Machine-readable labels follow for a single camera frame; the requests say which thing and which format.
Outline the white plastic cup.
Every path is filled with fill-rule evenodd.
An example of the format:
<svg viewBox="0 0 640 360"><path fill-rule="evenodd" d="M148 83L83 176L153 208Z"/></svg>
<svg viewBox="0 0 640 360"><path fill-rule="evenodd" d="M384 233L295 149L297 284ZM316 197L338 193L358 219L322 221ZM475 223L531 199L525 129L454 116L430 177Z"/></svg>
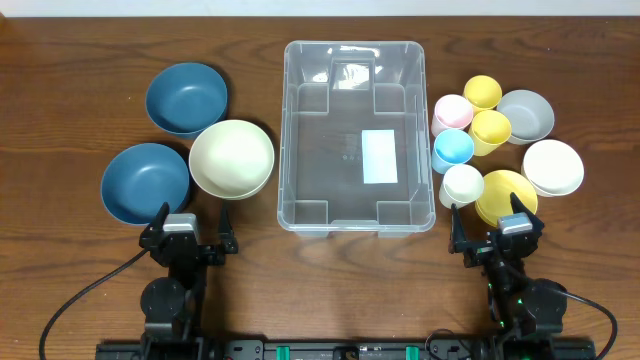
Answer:
<svg viewBox="0 0 640 360"><path fill-rule="evenodd" d="M464 207L480 198L485 189L484 178L473 166L458 164L449 168L439 190L441 204L450 209Z"/></svg>

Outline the dark blue bowl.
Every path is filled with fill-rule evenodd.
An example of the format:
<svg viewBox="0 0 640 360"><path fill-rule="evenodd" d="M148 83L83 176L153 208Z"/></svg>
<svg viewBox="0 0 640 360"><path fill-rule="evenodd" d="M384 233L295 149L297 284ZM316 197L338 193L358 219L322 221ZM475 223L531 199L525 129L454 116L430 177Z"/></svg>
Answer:
<svg viewBox="0 0 640 360"><path fill-rule="evenodd" d="M150 83L145 110L165 132L195 139L227 114L229 91L214 68L194 62L178 63L160 72Z"/></svg>
<svg viewBox="0 0 640 360"><path fill-rule="evenodd" d="M182 211L190 198L190 172L184 158L158 143L132 146L112 159L101 180L107 212L131 225L146 225L163 204Z"/></svg>

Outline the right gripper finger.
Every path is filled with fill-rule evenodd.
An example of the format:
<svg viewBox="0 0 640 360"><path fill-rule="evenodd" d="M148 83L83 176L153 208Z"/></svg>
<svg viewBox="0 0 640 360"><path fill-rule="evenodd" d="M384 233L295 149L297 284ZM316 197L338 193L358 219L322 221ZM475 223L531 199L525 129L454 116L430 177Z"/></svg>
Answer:
<svg viewBox="0 0 640 360"><path fill-rule="evenodd" d="M452 222L451 222L451 235L450 244L459 245L466 242L466 234L464 226L462 224L459 210L456 204L451 205Z"/></svg>
<svg viewBox="0 0 640 360"><path fill-rule="evenodd" d="M510 193L510 204L514 214L524 213L531 223L539 222L539 218L524 205L515 192Z"/></svg>

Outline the cream large bowl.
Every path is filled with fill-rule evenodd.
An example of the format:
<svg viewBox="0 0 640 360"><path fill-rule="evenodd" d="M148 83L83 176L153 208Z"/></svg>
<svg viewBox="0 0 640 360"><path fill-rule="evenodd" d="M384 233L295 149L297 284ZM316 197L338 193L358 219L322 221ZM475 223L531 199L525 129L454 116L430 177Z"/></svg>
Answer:
<svg viewBox="0 0 640 360"><path fill-rule="evenodd" d="M224 120L193 142L189 170L204 192L220 199L242 200L266 185L275 160L272 141L262 128L245 120Z"/></svg>

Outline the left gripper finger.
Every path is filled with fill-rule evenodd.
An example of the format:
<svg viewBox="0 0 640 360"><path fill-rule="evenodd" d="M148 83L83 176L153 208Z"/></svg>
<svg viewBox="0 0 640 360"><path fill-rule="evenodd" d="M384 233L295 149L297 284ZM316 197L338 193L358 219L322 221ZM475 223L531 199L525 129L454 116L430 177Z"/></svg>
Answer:
<svg viewBox="0 0 640 360"><path fill-rule="evenodd" d="M228 206L226 202L222 202L220 217L218 222L218 238L223 244L232 244L234 241L234 231L228 214Z"/></svg>
<svg viewBox="0 0 640 360"><path fill-rule="evenodd" d="M170 207L167 202L164 202L156 214L154 220L151 222L151 230L154 232L161 232L164 222L170 213Z"/></svg>

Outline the light blue cup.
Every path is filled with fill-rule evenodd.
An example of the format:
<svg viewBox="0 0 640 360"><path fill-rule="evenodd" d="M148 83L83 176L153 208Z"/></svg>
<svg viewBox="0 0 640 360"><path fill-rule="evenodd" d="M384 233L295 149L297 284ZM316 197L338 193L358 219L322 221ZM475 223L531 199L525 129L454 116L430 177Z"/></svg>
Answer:
<svg viewBox="0 0 640 360"><path fill-rule="evenodd" d="M432 168L439 174L454 165L467 163L474 155L474 142L459 129L447 129L437 135L432 150Z"/></svg>

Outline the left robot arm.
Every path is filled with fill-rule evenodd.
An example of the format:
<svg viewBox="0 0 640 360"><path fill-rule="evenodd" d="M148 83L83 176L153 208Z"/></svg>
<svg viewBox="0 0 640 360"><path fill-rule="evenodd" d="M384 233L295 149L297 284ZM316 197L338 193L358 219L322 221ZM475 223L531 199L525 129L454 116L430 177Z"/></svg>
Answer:
<svg viewBox="0 0 640 360"><path fill-rule="evenodd" d="M213 245L201 243L195 215L172 214L168 204L142 231L140 247L167 268L168 275L151 281L140 298L145 315L141 359L222 357L220 344L202 334L201 318L207 269L224 265L226 257L239 250L226 204L220 210L217 239Z"/></svg>

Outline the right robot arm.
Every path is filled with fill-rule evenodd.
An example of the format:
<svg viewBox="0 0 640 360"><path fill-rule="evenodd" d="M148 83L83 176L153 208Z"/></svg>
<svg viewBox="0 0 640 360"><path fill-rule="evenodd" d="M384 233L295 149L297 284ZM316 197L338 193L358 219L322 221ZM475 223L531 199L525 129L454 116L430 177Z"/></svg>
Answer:
<svg viewBox="0 0 640 360"><path fill-rule="evenodd" d="M510 206L513 213L501 217L483 242L467 239L458 207L451 207L449 252L462 254L467 268L483 268L490 315L500 325L496 334L461 345L472 359L552 359L552 336L563 330L566 289L526 275L523 259L538 249L544 223L514 193Z"/></svg>

